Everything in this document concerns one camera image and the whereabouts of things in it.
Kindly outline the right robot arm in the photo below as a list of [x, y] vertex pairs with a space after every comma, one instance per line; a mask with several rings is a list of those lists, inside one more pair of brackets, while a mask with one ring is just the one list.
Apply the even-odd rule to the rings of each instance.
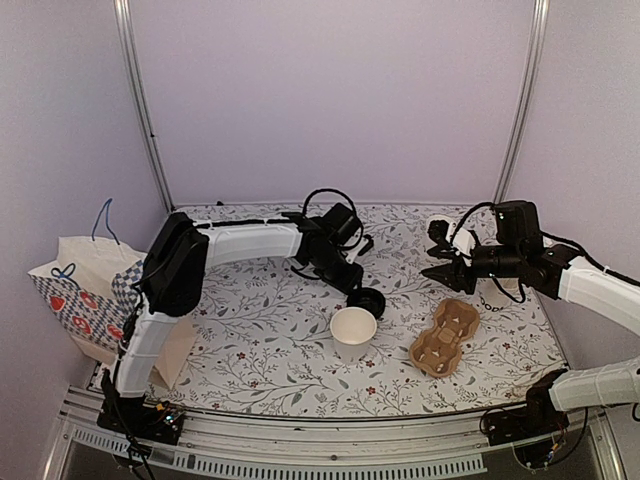
[[[474, 292], [480, 278], [515, 279], [553, 299], [582, 306], [632, 333], [639, 331], [639, 283], [598, 263], [577, 242], [541, 230], [534, 203], [486, 203], [494, 215], [496, 240], [483, 245], [465, 229], [463, 219], [434, 215], [427, 234], [429, 255], [442, 265], [423, 270], [428, 279], [455, 292]], [[517, 427], [537, 436], [557, 424], [564, 412], [639, 401], [639, 361], [553, 371], [526, 392]]]

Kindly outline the aluminium front rail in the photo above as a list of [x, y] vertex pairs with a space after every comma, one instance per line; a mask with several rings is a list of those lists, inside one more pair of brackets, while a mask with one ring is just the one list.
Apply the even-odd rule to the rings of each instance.
[[45, 458], [45, 479], [625, 479], [606, 414], [574, 413], [550, 464], [545, 435], [493, 445], [478, 412], [371, 420], [278, 419], [189, 410], [176, 445], [149, 456], [102, 429], [101, 396], [70, 388]]

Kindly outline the aluminium frame post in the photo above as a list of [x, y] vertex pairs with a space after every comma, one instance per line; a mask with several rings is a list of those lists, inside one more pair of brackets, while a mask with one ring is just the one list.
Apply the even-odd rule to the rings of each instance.
[[133, 104], [143, 139], [143, 145], [145, 147], [161, 204], [167, 212], [172, 212], [175, 210], [175, 205], [170, 192], [165, 169], [161, 161], [157, 138], [145, 95], [142, 71], [135, 43], [131, 15], [131, 2], [127, 0], [114, 0], [113, 6], [125, 70], [128, 76]]
[[493, 195], [494, 203], [500, 203], [506, 199], [516, 169], [543, 56], [549, 9], [549, 0], [535, 0], [533, 2], [523, 77], [504, 159]]

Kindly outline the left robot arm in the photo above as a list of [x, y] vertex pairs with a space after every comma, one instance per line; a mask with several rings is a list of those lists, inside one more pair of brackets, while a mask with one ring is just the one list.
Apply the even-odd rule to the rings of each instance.
[[292, 258], [292, 272], [301, 275], [312, 267], [312, 279], [380, 317], [384, 296], [363, 286], [364, 270], [355, 261], [372, 246], [349, 197], [321, 216], [309, 216], [306, 207], [240, 221], [197, 222], [184, 212], [170, 214], [132, 285], [136, 304], [124, 322], [116, 362], [101, 381], [103, 414], [128, 434], [148, 426], [147, 378], [173, 325], [199, 304], [207, 269], [254, 258]]

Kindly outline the right aluminium frame post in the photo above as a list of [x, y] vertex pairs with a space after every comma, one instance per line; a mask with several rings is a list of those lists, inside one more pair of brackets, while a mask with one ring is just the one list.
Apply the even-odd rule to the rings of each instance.
[[543, 56], [549, 9], [549, 0], [535, 0], [533, 2], [523, 77], [504, 159], [493, 195], [494, 203], [500, 203], [506, 199], [516, 169]]

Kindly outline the left aluminium frame post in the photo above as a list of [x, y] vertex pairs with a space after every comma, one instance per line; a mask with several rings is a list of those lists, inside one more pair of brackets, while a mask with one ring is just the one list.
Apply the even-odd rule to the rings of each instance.
[[142, 71], [135, 43], [131, 15], [131, 2], [127, 0], [114, 0], [113, 6], [125, 70], [128, 76], [133, 104], [143, 139], [143, 145], [145, 147], [161, 204], [167, 212], [172, 212], [175, 210], [175, 205], [170, 192], [165, 169], [161, 161], [157, 138], [145, 95]]

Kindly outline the white cup holding straws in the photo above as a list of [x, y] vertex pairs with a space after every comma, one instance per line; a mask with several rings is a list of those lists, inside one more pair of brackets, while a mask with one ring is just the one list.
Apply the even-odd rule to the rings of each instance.
[[507, 292], [505, 295], [495, 284], [492, 279], [480, 279], [477, 284], [477, 293], [480, 297], [481, 305], [491, 311], [497, 312], [507, 306], [514, 304], [512, 298], [519, 300], [518, 280], [515, 278], [497, 279], [501, 288]]

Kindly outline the brown cardboard cup carrier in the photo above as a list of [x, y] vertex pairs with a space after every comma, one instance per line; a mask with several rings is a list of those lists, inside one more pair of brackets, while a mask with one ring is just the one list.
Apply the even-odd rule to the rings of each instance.
[[474, 336], [479, 324], [479, 312], [472, 305], [443, 300], [433, 314], [433, 326], [411, 344], [410, 362], [434, 378], [452, 375], [462, 357], [461, 345]]

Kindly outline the white paper cup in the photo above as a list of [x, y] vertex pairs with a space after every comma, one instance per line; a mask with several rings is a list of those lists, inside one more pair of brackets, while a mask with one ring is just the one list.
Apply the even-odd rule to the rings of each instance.
[[427, 236], [435, 245], [451, 246], [454, 230], [455, 220], [447, 215], [436, 214], [427, 220]]
[[330, 320], [335, 351], [345, 364], [358, 362], [367, 354], [377, 332], [377, 320], [360, 307], [345, 307]]

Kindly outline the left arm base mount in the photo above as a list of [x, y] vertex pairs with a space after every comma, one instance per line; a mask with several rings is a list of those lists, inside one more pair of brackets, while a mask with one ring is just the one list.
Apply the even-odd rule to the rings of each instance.
[[177, 445], [184, 424], [184, 410], [168, 401], [147, 405], [145, 396], [122, 397], [107, 383], [97, 425], [103, 429], [167, 445]]

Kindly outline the blue checkered paper bag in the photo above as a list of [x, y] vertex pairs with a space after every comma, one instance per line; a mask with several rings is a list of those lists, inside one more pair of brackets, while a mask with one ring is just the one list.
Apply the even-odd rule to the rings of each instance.
[[64, 329], [88, 357], [112, 364], [138, 297], [144, 251], [111, 234], [58, 239], [57, 258], [28, 272]]

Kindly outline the black plastic cup lid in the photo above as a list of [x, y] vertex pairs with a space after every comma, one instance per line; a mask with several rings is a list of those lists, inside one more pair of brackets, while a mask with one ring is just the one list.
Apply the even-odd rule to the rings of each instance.
[[386, 299], [383, 295], [382, 292], [380, 292], [379, 290], [375, 289], [375, 288], [371, 288], [371, 287], [366, 287], [369, 289], [369, 295], [370, 295], [370, 303], [369, 306], [367, 308], [361, 308], [364, 309], [366, 311], [368, 311], [370, 313], [370, 310], [373, 309], [382, 309], [382, 308], [386, 308]]

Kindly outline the floral patterned table mat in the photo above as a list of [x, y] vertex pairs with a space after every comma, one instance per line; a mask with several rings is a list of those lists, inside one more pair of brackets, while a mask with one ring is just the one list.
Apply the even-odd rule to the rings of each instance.
[[147, 394], [190, 408], [311, 418], [395, 417], [455, 413], [521, 402], [529, 386], [561, 368], [564, 355], [533, 293], [522, 304], [469, 298], [480, 314], [454, 373], [433, 378], [415, 368], [408, 350], [450, 297], [422, 270], [427, 220], [454, 218], [442, 205], [362, 205], [373, 249], [360, 262], [364, 282], [386, 300], [366, 355], [337, 356], [331, 317], [345, 297], [295, 275], [285, 259], [228, 263], [209, 271], [193, 321], [195, 343], [174, 385]]

